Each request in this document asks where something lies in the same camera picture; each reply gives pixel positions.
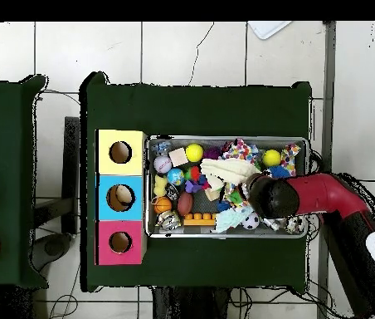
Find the yellow cube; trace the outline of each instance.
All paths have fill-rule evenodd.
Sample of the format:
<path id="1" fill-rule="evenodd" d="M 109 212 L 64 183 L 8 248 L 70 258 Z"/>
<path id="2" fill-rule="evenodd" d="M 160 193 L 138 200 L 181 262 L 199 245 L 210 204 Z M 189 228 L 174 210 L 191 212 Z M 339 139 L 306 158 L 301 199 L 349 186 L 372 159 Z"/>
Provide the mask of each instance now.
<path id="1" fill-rule="evenodd" d="M 142 131 L 97 130 L 100 174 L 141 176 L 145 135 Z"/>

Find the dark green tabletop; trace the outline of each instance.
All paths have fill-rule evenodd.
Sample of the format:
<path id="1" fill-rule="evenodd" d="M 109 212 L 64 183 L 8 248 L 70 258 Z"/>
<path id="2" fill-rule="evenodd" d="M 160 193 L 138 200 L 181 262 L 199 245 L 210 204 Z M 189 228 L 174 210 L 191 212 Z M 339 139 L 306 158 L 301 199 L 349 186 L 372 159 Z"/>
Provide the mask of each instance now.
<path id="1" fill-rule="evenodd" d="M 44 76 L 0 81 L 0 284 L 45 287 L 29 260 L 33 220 L 33 101 Z"/>
<path id="2" fill-rule="evenodd" d="M 305 288 L 306 238 L 149 238 L 141 265 L 94 265 L 95 130 L 141 130 L 146 135 L 248 135 L 308 138 L 308 82 L 293 87 L 115 86 L 92 73 L 80 88 L 82 288 L 104 286 L 291 285 Z"/>

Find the white tile floor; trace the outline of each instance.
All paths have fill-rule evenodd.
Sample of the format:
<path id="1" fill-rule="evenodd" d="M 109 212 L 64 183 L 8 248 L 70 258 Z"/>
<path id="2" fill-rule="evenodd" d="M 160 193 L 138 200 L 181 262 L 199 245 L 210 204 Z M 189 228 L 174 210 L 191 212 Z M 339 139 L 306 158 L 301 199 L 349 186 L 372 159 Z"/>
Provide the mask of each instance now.
<path id="1" fill-rule="evenodd" d="M 370 22 L 340 22 L 337 28 L 334 171 L 348 171 L 363 178 L 375 178 L 375 147 L 360 152 L 365 155 L 357 153 L 360 143 L 375 131 L 375 67 L 371 69 L 375 47 L 368 49 L 370 26 Z M 209 30 L 198 48 L 192 77 L 197 44 Z M 292 22 L 266 41 L 256 37 L 244 22 L 215 22 L 213 26 L 212 22 L 6 22 L 0 24 L 0 79 L 20 81 L 29 74 L 41 73 L 49 77 L 49 89 L 69 93 L 76 100 L 81 82 L 92 71 L 104 71 L 115 84 L 142 81 L 180 86 L 192 79 L 194 86 L 291 86 L 297 81 L 309 81 L 316 99 L 312 101 L 310 139 L 312 146 L 321 151 L 324 43 L 321 21 Z M 353 59 L 357 55 L 362 56 L 359 65 Z M 373 100 L 363 104 L 369 95 Z M 80 107 L 56 93 L 45 93 L 42 98 L 37 104 L 37 196 L 58 197 L 63 121 L 66 115 L 79 115 Z M 352 135 L 352 129 L 358 133 Z M 375 184 L 369 189 L 375 192 Z M 60 230 L 58 222 L 49 222 L 45 228 Z M 310 277 L 315 282 L 318 241 L 316 238 L 310 244 Z M 64 319 L 152 319 L 152 297 L 147 288 L 139 292 L 130 287 L 105 287 L 96 293 L 80 291 L 79 243 L 77 238 L 70 251 L 47 269 L 49 288 L 37 293 L 39 319 L 47 319 L 54 301 L 70 293 L 74 282 L 73 295 L 79 306 Z M 351 314 L 332 264 L 329 290 L 337 312 Z M 248 292 L 254 301 L 269 301 L 279 293 L 263 289 Z M 310 292 L 316 294 L 314 285 Z M 239 292 L 232 296 L 238 300 Z M 274 304 L 254 305 L 249 318 L 316 319 L 316 306 L 300 301 L 286 293 Z M 57 303 L 54 314 L 62 314 L 66 306 Z M 67 311 L 74 309 L 75 303 L 71 302 Z M 239 317 L 239 309 L 230 305 L 228 318 Z"/>

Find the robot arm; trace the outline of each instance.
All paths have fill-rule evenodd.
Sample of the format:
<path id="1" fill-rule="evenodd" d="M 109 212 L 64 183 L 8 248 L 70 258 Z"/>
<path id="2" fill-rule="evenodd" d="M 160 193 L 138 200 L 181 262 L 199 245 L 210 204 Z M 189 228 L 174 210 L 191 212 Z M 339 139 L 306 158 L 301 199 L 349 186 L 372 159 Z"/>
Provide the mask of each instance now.
<path id="1" fill-rule="evenodd" d="M 332 230 L 330 241 L 336 242 L 349 280 L 358 291 L 346 291 L 348 299 L 352 303 L 360 297 L 365 302 L 360 309 L 351 304 L 354 313 L 361 317 L 375 315 L 375 221 L 352 188 L 334 174 L 289 179 L 255 174 L 246 187 L 250 205 L 264 218 L 327 213 L 324 219 Z M 340 273 L 341 281 L 345 281 L 345 274 Z"/>

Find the gray tray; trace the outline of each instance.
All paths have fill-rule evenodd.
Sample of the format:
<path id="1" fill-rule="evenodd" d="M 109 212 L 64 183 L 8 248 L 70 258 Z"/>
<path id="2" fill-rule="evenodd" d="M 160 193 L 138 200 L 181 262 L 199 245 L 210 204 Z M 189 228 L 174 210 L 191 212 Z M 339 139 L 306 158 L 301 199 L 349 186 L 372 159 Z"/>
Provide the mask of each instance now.
<path id="1" fill-rule="evenodd" d="M 228 140 L 242 138 L 248 145 L 256 145 L 259 149 L 278 150 L 291 143 L 296 143 L 301 147 L 301 151 L 295 157 L 295 170 L 297 175 L 304 175 L 309 170 L 309 142 L 304 138 L 287 138 L 287 137 L 240 137 L 240 136 L 193 136 L 193 135 L 175 135 L 169 136 L 171 142 L 171 150 L 180 147 L 186 147 L 191 143 L 198 143 L 207 150 L 213 146 L 223 146 Z M 153 198 L 153 187 L 156 171 L 153 168 L 153 159 L 155 153 L 151 150 L 153 145 L 161 143 L 168 139 L 159 136 L 151 136 L 146 142 L 146 156 L 149 160 L 149 167 L 146 170 L 146 187 L 145 187 L 145 229 L 148 236 L 154 238 L 301 238 L 308 231 L 308 224 L 305 223 L 304 231 L 300 234 L 290 234 L 285 230 L 273 231 L 263 223 L 255 230 L 246 230 L 241 225 L 236 228 L 229 228 L 224 233 L 212 233 L 211 226 L 182 226 L 172 231 L 163 231 L 160 227 L 155 226 L 157 214 L 153 211 L 151 200 Z M 200 163 L 188 163 L 181 165 L 181 169 Z M 210 202 L 203 191 L 199 191 L 193 195 L 193 206 L 191 213 L 217 213 L 217 200 Z"/>

